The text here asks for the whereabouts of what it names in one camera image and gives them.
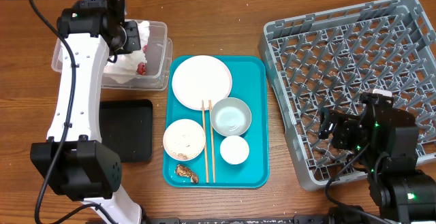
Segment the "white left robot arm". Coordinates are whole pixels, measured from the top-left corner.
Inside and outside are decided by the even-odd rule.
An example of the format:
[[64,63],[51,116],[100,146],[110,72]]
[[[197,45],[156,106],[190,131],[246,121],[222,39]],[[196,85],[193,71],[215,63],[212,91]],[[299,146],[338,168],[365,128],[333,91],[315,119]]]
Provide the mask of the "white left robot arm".
[[81,205],[62,223],[91,208],[107,223],[141,223],[142,208],[121,185],[117,153],[103,145],[99,104],[104,68],[126,42],[124,16],[106,0],[77,1],[51,27],[57,36],[53,58],[62,62],[55,114],[46,141],[31,146],[31,162],[44,181],[34,219],[47,189]]

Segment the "small white cup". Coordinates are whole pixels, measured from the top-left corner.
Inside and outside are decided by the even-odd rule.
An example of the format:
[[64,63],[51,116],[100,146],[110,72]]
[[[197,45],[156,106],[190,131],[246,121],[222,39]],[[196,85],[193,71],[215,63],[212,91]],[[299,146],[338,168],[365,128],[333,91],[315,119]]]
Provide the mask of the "small white cup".
[[223,160],[230,165],[239,165],[247,160],[249,145],[244,138],[231,135],[221,142],[220,154]]

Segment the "white napkin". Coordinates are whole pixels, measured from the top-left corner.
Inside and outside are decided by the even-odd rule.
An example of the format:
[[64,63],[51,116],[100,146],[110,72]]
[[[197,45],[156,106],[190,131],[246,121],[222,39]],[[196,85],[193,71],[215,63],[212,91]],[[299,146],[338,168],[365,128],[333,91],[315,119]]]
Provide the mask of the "white napkin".
[[140,49],[133,52],[134,60],[147,63],[147,59],[145,57],[145,52],[148,47],[149,36],[150,36],[150,22],[142,21],[138,23],[138,32],[140,37]]
[[132,79],[136,73],[139,61],[134,60],[132,54],[122,54],[117,57],[116,63],[108,62],[104,68],[105,74],[114,74],[112,79],[119,84],[124,84]]

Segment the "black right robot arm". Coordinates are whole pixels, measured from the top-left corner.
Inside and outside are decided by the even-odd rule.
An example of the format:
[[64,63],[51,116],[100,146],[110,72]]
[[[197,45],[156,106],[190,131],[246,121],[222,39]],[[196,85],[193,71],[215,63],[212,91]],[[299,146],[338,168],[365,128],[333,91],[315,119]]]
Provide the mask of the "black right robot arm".
[[379,215],[328,196],[335,206],[323,223],[434,223],[435,180],[416,167],[415,116],[394,108],[390,91],[370,89],[359,100],[364,110],[358,116],[322,108],[318,137],[330,139],[335,149],[353,151],[339,174],[355,162],[364,167]]

